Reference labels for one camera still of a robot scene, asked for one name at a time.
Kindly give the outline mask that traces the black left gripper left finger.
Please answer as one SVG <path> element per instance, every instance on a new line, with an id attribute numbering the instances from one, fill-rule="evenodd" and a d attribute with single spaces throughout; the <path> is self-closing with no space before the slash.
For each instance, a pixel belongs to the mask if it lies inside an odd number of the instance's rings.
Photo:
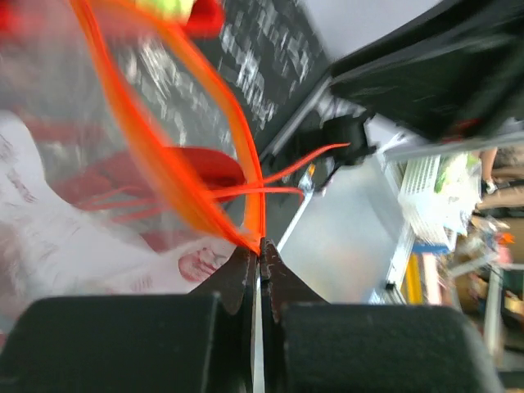
<path id="1" fill-rule="evenodd" d="M 250 392 L 256 256 L 186 295 L 34 302 L 1 353 L 4 392 Z"/>

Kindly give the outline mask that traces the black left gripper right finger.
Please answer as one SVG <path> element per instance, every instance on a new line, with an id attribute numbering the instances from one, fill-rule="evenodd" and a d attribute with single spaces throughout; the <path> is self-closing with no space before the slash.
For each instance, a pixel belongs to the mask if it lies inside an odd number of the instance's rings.
<path id="1" fill-rule="evenodd" d="M 450 307 L 331 304 L 264 241 L 268 392 L 501 392 L 479 332 Z"/>

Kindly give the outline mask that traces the red toy lobster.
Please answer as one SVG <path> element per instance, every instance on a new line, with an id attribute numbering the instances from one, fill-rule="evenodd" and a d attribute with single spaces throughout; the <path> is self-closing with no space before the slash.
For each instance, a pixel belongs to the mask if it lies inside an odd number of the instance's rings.
<path id="1" fill-rule="evenodd" d="M 236 98 L 212 69 L 193 38 L 212 38 L 224 24 L 218 1 L 73 1 L 93 62 L 111 108 L 127 139 L 160 178 L 161 194 L 196 229 L 238 245 L 255 246 L 265 233 L 264 195 L 276 191 L 279 174 L 262 176 L 254 141 Z M 239 157 L 190 146 L 164 147 L 160 130 L 146 122 L 107 54 L 104 35 L 136 37 L 152 29 L 178 53 L 186 67 L 219 103 Z"/>

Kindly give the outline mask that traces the clear orange-zip bag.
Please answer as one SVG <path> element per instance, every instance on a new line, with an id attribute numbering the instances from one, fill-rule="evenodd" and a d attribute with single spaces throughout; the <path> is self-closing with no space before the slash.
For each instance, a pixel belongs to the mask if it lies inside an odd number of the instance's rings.
<path id="1" fill-rule="evenodd" d="M 73 1 L 1 4 L 1 330 L 36 300 L 191 291 L 238 245 L 191 226 L 126 138 Z M 219 103 L 152 29 L 104 35 L 164 147 L 239 157 Z"/>

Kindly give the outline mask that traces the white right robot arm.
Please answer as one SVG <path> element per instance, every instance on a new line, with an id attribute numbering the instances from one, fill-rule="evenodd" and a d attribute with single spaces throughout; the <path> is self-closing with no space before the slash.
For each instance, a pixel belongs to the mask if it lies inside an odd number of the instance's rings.
<path id="1" fill-rule="evenodd" d="M 523 4 L 443 1 L 335 63 L 332 93 L 410 132 L 389 160 L 523 140 Z"/>

